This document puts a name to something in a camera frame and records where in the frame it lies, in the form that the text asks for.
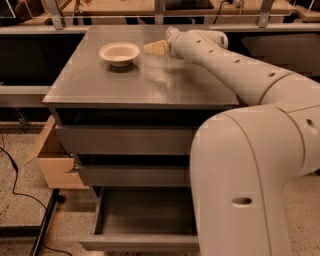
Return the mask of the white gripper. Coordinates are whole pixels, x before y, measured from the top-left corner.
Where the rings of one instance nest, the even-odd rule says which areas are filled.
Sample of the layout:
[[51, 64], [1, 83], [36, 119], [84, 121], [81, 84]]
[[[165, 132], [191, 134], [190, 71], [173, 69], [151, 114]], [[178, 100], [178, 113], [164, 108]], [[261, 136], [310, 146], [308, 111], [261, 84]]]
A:
[[178, 28], [170, 26], [166, 30], [166, 41], [160, 40], [153, 43], [146, 44], [143, 50], [149, 55], [164, 56], [167, 54], [172, 58], [178, 58], [178, 54], [175, 50], [175, 41], [180, 31]]

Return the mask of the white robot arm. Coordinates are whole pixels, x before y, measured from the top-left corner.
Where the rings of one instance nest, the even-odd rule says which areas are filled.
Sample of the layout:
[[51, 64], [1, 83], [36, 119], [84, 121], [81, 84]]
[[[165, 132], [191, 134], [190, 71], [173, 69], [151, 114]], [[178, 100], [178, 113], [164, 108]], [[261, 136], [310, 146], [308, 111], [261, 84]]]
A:
[[209, 118], [193, 138], [201, 256], [292, 256], [283, 189], [320, 169], [320, 84], [230, 51], [219, 31], [170, 27], [144, 51], [205, 68], [245, 104]]

